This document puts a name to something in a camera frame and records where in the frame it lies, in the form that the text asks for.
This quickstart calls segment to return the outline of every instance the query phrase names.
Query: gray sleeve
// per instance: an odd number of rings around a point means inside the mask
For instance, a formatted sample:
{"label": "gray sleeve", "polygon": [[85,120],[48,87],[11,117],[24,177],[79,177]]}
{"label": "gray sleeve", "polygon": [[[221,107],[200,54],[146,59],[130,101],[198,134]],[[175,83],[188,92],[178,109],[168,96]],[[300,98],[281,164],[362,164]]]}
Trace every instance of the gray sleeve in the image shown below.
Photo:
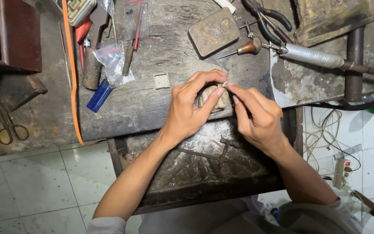
{"label": "gray sleeve", "polygon": [[360,221],[340,199],[330,205],[289,202],[280,207],[278,223],[297,233],[362,233]]}
{"label": "gray sleeve", "polygon": [[101,217],[90,221],[86,234],[125,234],[126,221],[120,217]]}

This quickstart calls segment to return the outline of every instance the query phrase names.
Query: pliers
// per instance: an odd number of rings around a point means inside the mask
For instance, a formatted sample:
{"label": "pliers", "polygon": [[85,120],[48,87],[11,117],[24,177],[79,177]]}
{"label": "pliers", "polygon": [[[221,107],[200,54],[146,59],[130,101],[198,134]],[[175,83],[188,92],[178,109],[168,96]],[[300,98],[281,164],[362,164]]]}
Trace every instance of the pliers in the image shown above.
{"label": "pliers", "polygon": [[[246,5],[252,10],[253,13],[258,15],[258,26],[262,34],[275,45],[281,45],[282,42],[294,44],[294,42],[284,33],[282,29],[272,23],[271,20],[268,19],[267,16],[270,16],[276,20],[278,20],[282,25],[284,25],[285,29],[289,32],[292,30],[292,25],[289,20],[281,13],[271,9],[265,9],[258,3],[256,0],[244,0]],[[276,38],[268,29],[267,25],[273,29],[273,32],[279,36],[281,40]]]}

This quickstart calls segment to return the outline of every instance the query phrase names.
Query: orange strap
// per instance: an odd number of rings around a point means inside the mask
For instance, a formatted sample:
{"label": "orange strap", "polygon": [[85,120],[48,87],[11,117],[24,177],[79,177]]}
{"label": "orange strap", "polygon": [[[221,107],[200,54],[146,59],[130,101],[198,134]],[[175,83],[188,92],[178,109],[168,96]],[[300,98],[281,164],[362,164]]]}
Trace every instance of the orange strap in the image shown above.
{"label": "orange strap", "polygon": [[[74,64],[74,57],[73,57],[73,51],[71,47],[71,36],[70,36],[70,27],[69,27],[69,19],[67,17],[67,3],[66,0],[61,0],[62,7],[63,7],[63,21],[64,21],[64,29],[66,31],[66,41],[67,41],[67,52],[69,54],[69,64],[70,64],[70,69],[71,69],[71,77],[72,77],[72,85],[73,89],[71,90],[71,112],[73,114],[73,122],[74,122],[74,128],[76,130],[76,135],[77,138],[79,139],[79,142],[82,145],[85,145],[82,140],[82,136],[80,135],[80,129],[79,129],[79,122],[77,120],[77,110],[76,110],[76,90],[77,90],[77,79],[76,79],[76,67]],[[103,142],[106,140],[100,140],[98,142],[95,142],[90,145],[85,145],[85,146],[92,146],[96,145],[100,142]]]}

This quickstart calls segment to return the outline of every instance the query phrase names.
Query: metal shears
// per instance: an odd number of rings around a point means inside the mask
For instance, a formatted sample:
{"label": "metal shears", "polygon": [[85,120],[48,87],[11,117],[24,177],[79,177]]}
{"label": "metal shears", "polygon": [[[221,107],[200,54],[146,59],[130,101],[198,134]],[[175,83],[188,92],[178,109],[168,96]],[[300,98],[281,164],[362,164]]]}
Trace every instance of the metal shears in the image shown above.
{"label": "metal shears", "polygon": [[[257,14],[258,19],[258,26],[259,30],[262,32],[262,34],[273,44],[275,45],[281,45],[282,42],[285,43],[291,43],[295,44],[285,33],[282,29],[280,29],[278,26],[276,26],[269,18],[272,17],[276,20],[278,20],[282,25],[284,25],[285,29],[291,32],[292,30],[292,24],[289,22],[289,20],[281,13],[279,13],[276,10],[271,9],[265,9],[261,6],[260,3],[258,3],[256,0],[244,0],[246,5],[252,10],[253,13]],[[277,37],[275,37],[268,29],[267,24],[273,29],[273,32],[279,36],[281,40],[279,40]]]}
{"label": "metal shears", "polygon": [[[14,137],[19,140],[19,141],[25,141],[28,139],[28,136],[29,136],[29,132],[28,132],[28,129],[26,127],[24,127],[23,125],[15,125],[10,117],[10,114],[8,113],[7,109],[3,106],[3,104],[1,103],[1,100],[0,100],[0,121],[3,125],[3,129],[0,130],[0,135],[1,135],[1,132],[2,131],[7,131],[7,134],[8,134],[8,137],[10,139],[10,141],[8,143],[4,143],[1,141],[1,136],[0,136],[0,143],[3,144],[3,145],[9,145],[13,142],[13,134],[14,134]],[[15,128],[22,128],[24,131],[25,131],[25,137],[24,138],[21,138],[17,131],[15,130]]]}

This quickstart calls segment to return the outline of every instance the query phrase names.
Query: white tile floor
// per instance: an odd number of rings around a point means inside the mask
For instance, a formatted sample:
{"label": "white tile floor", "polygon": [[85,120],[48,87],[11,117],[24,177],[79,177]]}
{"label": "white tile floor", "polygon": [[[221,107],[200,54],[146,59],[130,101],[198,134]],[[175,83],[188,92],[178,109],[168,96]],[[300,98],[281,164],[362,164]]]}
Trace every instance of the white tile floor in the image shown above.
{"label": "white tile floor", "polygon": [[[313,110],[317,125],[328,111]],[[304,130],[317,130],[310,107],[305,107]],[[364,150],[355,155],[362,167],[350,175],[349,183],[374,201],[374,115],[366,111],[343,112],[337,139],[346,145],[341,145],[343,150],[363,144]],[[321,140],[318,146],[325,144]],[[107,150],[106,143],[91,147],[73,144],[0,157],[0,233],[84,233],[101,197],[115,180]],[[338,150],[324,147],[313,153],[318,165],[314,158],[309,163],[319,168],[320,174],[332,177],[333,155]],[[347,200],[344,192],[338,194]],[[274,207],[290,201],[285,190],[261,194],[259,198],[272,202]],[[347,202],[362,219],[364,233],[373,234],[374,218],[361,212],[358,201]],[[138,233],[140,223],[140,216],[131,217],[126,232]]]}

